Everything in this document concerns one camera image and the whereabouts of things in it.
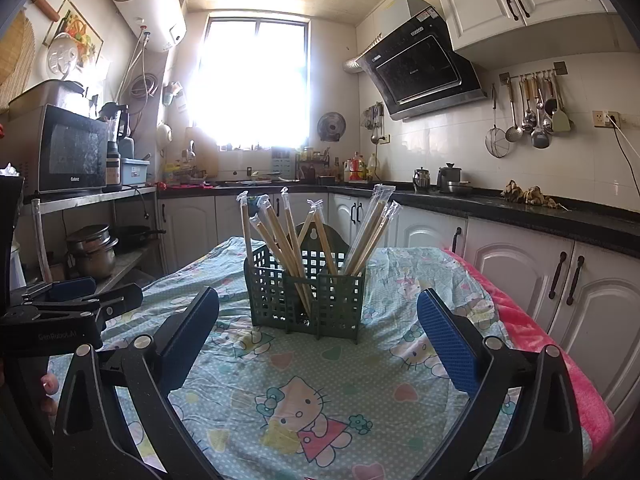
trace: metal shelf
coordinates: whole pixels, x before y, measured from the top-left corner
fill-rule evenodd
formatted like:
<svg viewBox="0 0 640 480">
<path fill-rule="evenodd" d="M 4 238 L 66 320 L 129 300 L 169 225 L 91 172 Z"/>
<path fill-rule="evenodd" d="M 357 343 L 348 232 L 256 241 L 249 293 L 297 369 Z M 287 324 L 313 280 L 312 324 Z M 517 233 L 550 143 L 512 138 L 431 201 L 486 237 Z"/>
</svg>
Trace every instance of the metal shelf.
<svg viewBox="0 0 640 480">
<path fill-rule="evenodd" d="M 127 198 L 136 194 L 146 195 L 149 193 L 155 193 L 155 187 L 139 187 L 137 189 L 123 189 L 122 191 L 116 191 L 114 193 L 93 193 L 84 196 L 75 196 L 72 198 L 63 198 L 60 200 L 50 200 L 40 202 L 40 214 L 55 213 L 56 211 L 62 211 L 65 209 L 73 209 L 75 207 L 81 207 L 83 205 L 97 204 L 99 202 L 110 202 L 112 200 L 119 200 L 121 198 Z M 25 204 L 21 211 L 21 216 L 31 214 L 31 204 Z"/>
<path fill-rule="evenodd" d="M 100 292 L 111 290 L 151 249 L 157 247 L 159 243 L 160 240 L 151 240 L 144 247 L 140 247 L 129 253 L 116 254 L 116 268 L 113 269 L 113 274 L 107 279 L 97 283 L 95 293 L 99 294 Z"/>
</svg>

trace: microwave door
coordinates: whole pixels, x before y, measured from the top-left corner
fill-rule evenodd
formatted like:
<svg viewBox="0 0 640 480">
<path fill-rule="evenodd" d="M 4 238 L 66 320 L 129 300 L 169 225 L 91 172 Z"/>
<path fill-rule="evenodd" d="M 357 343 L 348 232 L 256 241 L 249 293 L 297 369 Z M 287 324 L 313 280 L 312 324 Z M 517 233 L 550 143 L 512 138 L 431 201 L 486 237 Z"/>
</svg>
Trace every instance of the microwave door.
<svg viewBox="0 0 640 480">
<path fill-rule="evenodd" d="M 458 71 L 434 36 L 422 38 L 375 70 L 398 104 L 462 84 Z"/>
<path fill-rule="evenodd" d="M 47 106 L 40 145 L 40 192 L 106 184 L 107 125 Z"/>
</svg>

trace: pink fleece fabric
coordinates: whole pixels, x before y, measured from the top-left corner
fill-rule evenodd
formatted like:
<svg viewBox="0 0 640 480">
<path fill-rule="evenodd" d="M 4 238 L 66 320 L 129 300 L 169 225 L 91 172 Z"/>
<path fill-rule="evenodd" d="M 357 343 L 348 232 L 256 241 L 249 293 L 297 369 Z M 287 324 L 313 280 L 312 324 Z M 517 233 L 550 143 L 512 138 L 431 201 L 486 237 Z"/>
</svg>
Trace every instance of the pink fleece fabric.
<svg viewBox="0 0 640 480">
<path fill-rule="evenodd" d="M 556 344 L 509 296 L 486 279 L 474 266 L 457 254 L 446 252 L 465 267 L 469 275 L 489 293 L 498 309 L 500 321 L 504 323 L 509 337 L 517 349 L 540 352 L 545 345 Z M 592 456 L 596 456 L 611 437 L 614 427 L 613 414 L 575 362 L 564 351 L 562 357 L 564 357 L 569 377 L 571 377 L 574 386 L 580 424 L 591 437 Z"/>
</svg>

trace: hello kitty tablecloth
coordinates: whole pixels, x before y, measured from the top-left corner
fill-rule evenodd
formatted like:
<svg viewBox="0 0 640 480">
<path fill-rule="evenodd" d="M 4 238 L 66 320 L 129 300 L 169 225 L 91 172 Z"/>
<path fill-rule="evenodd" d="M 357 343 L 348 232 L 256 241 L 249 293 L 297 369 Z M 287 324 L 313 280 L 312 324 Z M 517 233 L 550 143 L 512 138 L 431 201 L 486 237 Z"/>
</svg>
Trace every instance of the hello kitty tablecloth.
<svg viewBox="0 0 640 480">
<path fill-rule="evenodd" d="M 254 242 L 254 249 L 262 243 Z M 435 248 L 378 249 L 367 264 L 358 344 L 252 327 L 242 273 L 244 240 L 145 289 L 142 307 L 112 320 L 103 339 L 124 346 L 153 333 L 205 286 L 220 296 L 218 322 L 182 389 L 169 400 L 187 430 L 227 479 L 410 479 L 446 436 L 468 399 L 447 378 L 416 316 L 434 288 L 482 336 L 511 341 L 491 296 L 449 254 Z M 70 358 L 52 359 L 63 379 Z M 138 450 L 161 463 L 126 391 L 118 392 Z M 517 390 L 504 399 L 477 466 L 504 436 Z M 591 442 L 583 430 L 585 460 Z"/>
</svg>

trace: mesh strainer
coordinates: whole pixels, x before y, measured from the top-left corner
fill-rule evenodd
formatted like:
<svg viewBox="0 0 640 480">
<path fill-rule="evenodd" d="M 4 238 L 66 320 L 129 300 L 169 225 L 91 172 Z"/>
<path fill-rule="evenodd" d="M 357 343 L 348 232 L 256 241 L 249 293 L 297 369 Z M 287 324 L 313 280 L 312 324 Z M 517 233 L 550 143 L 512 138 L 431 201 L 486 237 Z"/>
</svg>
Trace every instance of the mesh strainer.
<svg viewBox="0 0 640 480">
<path fill-rule="evenodd" d="M 491 85 L 491 97 L 494 101 L 494 127 L 491 128 L 484 138 L 484 145 L 486 146 L 489 153 L 497 158 L 503 158 L 507 153 L 509 153 L 509 148 L 511 143 L 507 140 L 507 137 L 498 126 L 495 125 L 497 122 L 495 119 L 495 84 Z"/>
</svg>

